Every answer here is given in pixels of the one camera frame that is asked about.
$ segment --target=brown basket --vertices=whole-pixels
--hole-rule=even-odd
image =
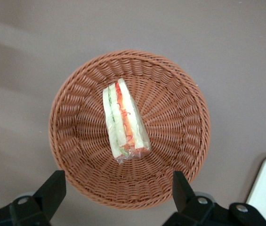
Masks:
[[[112,156],[102,91],[123,78],[136,101],[152,152],[119,165]],[[194,81],[166,58],[126,50],[78,68],[58,92],[50,115],[53,156],[82,194],[118,209],[142,209],[172,194],[172,173],[191,182],[210,140],[208,109]]]

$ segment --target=gray surface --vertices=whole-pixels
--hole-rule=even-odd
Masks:
[[[180,65],[211,115],[210,152],[196,191],[224,207],[245,201],[266,157],[266,0],[0,1],[0,207],[57,169],[48,144],[54,96],[99,54],[140,49]],[[64,225],[160,225],[173,201],[120,211],[71,186],[54,216]]]

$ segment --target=metal bolt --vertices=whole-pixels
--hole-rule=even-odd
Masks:
[[[207,204],[207,203],[208,203],[207,199],[205,199],[205,198],[203,198],[203,197],[198,198],[198,202],[199,202],[200,204]]]
[[[25,202],[27,202],[27,200],[28,200],[28,197],[24,197],[24,198],[22,198],[22,199],[20,199],[20,200],[18,201],[18,204],[19,204],[19,205],[24,204]]]
[[[243,206],[243,205],[237,205],[236,208],[237,208],[240,212],[243,212],[243,213],[248,212],[247,207],[245,207],[245,206]]]

